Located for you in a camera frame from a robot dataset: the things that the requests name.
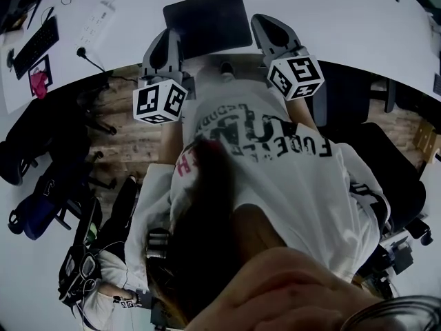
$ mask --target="floor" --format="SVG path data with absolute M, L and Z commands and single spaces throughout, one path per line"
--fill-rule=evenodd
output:
M 204 62 L 193 61 L 187 66 L 187 71 L 195 75 Z M 137 78 L 138 72 L 138 66 L 130 66 L 118 69 L 115 75 Z M 237 72 L 237 76 L 251 78 L 246 71 Z M 116 178 L 118 182 L 115 190 L 98 188 L 96 191 L 105 218 L 111 213 L 112 204 L 125 178 L 129 174 L 135 174 L 141 184 L 149 164 L 158 159 L 161 127 L 149 126 L 133 119 L 132 91 L 135 88 L 136 85 L 132 82 L 111 79 L 110 89 L 103 92 L 95 103 L 96 118 L 118 130 L 114 136 L 90 131 L 92 139 L 90 153 L 101 151 L 104 154 L 104 157 L 96 162 L 94 176 L 106 182 Z M 422 153 L 415 149 L 412 138 L 418 129 L 420 116 L 414 112 L 401 110 L 397 106 L 389 114 L 384 113 L 383 109 L 383 101 L 371 100 L 368 121 L 377 123 L 403 155 L 415 167 L 419 167 L 422 163 Z

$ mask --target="black chair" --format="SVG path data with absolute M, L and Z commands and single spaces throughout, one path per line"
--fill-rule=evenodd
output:
M 320 62 L 325 84 L 319 94 L 306 98 L 320 132 L 333 142 L 348 143 L 371 168 L 391 205 L 391 232 L 412 223 L 414 235 L 431 241 L 430 228 L 421 228 L 418 215 L 426 200 L 420 175 L 369 115 L 372 76 L 365 71 Z
M 399 232 L 420 213 L 426 190 L 415 167 L 374 123 L 350 126 L 330 134 L 336 143 L 348 143 L 371 168 L 391 205 L 392 232 Z
M 64 228 L 71 227 L 64 221 L 69 210 L 76 218 L 82 219 L 84 208 L 94 192 L 89 188 L 90 172 L 93 162 L 85 162 L 89 144 L 81 146 L 77 143 L 76 155 L 70 155 L 68 160 L 52 162 L 45 173 L 39 178 L 34 192 L 24 199 L 10 213 L 8 227 L 14 234 L 25 232 L 32 240 L 38 239 L 56 219 Z M 96 154 L 94 160 L 101 157 Z M 116 185 L 105 185 L 94 180 L 105 188 L 112 189 Z
M 53 161 L 68 157 L 75 141 L 87 137 L 85 126 L 116 134 L 115 128 L 98 124 L 88 115 L 93 100 L 106 88 L 101 83 L 91 90 L 84 90 L 84 83 L 68 85 L 32 101 L 0 143 L 0 176 L 21 185 L 42 154 L 49 152 Z

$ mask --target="person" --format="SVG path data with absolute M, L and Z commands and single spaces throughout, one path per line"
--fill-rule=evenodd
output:
M 130 175 L 118 193 L 110 218 L 90 246 L 91 251 L 98 252 L 101 279 L 94 282 L 84 300 L 72 309 L 83 329 L 110 328 L 116 305 L 114 297 L 135 301 L 137 289 L 148 290 L 147 281 L 138 279 L 125 265 L 124 243 L 130 231 L 137 192 L 136 178 Z
M 350 284 L 390 214 L 354 149 L 322 137 L 304 99 L 228 63 L 202 69 L 196 89 L 184 128 L 162 125 L 130 269 L 187 330 L 339 330 L 381 302 Z M 158 229 L 166 249 L 149 255 Z

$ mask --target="chair leg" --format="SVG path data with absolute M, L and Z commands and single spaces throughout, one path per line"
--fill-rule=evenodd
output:
M 406 225 L 405 229 L 414 239 L 419 239 L 427 232 L 430 232 L 430 227 L 419 218 L 415 218 L 411 223 Z
M 85 117 L 85 124 L 89 128 L 105 132 L 106 134 L 110 134 L 110 135 L 116 134 L 116 128 L 114 128 L 113 126 L 110 126 L 110 127 L 109 126 L 108 127 L 102 126 L 100 123 L 98 123 L 97 121 L 95 121 L 94 119 L 91 119 L 89 117 Z
M 395 105 L 395 98 L 397 93 L 397 82 L 391 79 L 387 80 L 387 98 L 384 105 L 384 112 L 390 113 Z
M 116 179 L 113 179 L 109 185 L 104 184 L 102 181 L 99 181 L 98 179 L 89 177 L 89 183 L 96 185 L 96 186 L 100 186 L 101 188 L 105 188 L 108 190 L 113 190 L 116 187 Z
M 81 219 L 82 211 L 81 208 L 72 200 L 68 200 L 66 208 L 72 213 L 76 218 Z
M 58 221 L 58 223 L 60 223 L 65 229 L 67 230 L 71 230 L 70 225 L 68 225 L 65 221 L 64 221 L 64 217 L 66 216 L 66 210 L 67 208 L 64 207 L 61 209 L 60 211 L 60 215 L 55 216 L 55 219 Z
M 95 152 L 91 162 L 95 163 L 98 159 L 101 159 L 104 157 L 104 154 L 101 151 Z

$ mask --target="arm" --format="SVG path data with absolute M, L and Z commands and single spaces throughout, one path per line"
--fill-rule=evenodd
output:
M 308 106 L 304 98 L 294 99 L 293 101 L 286 101 L 289 118 L 293 123 L 300 123 L 312 130 L 318 132 L 317 126 L 312 119 Z
M 116 287 L 115 285 L 103 282 L 99 288 L 98 292 L 101 294 L 107 295 L 108 297 L 122 297 L 124 299 L 132 299 L 133 294 L 128 290 L 123 290 L 121 288 Z
M 175 165 L 184 147 L 182 123 L 175 121 L 162 125 L 158 164 Z

